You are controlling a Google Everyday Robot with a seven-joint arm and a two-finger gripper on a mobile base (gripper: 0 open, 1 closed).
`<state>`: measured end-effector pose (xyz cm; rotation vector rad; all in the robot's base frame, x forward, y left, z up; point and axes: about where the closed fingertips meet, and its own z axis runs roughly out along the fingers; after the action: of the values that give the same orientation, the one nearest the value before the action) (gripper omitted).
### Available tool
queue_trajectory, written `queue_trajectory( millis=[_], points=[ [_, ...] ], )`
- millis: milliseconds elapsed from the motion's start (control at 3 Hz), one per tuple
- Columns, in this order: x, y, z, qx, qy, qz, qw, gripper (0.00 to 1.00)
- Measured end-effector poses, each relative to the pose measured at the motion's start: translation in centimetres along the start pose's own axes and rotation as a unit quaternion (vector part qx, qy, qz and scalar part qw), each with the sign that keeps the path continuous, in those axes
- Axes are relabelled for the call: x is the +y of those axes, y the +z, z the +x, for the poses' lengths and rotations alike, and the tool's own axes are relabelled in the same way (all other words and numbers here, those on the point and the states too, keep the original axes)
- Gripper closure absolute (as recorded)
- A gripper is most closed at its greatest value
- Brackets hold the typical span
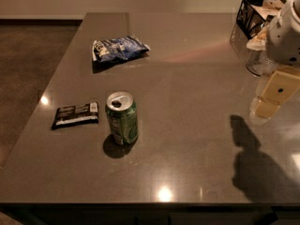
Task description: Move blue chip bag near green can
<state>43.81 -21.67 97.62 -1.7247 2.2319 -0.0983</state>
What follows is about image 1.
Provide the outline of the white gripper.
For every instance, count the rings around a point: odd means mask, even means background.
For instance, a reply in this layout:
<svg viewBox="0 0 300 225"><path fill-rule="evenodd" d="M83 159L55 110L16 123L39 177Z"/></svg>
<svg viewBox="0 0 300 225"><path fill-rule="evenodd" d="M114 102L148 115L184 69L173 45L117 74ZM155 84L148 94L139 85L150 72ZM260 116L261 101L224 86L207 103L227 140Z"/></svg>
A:
<svg viewBox="0 0 300 225"><path fill-rule="evenodd" d="M300 0L288 0L270 22L266 53L280 64L300 65ZM278 105L284 104L299 89L299 75L276 70L262 91L262 99L252 99L249 120L256 125L265 124L279 110Z"/></svg>

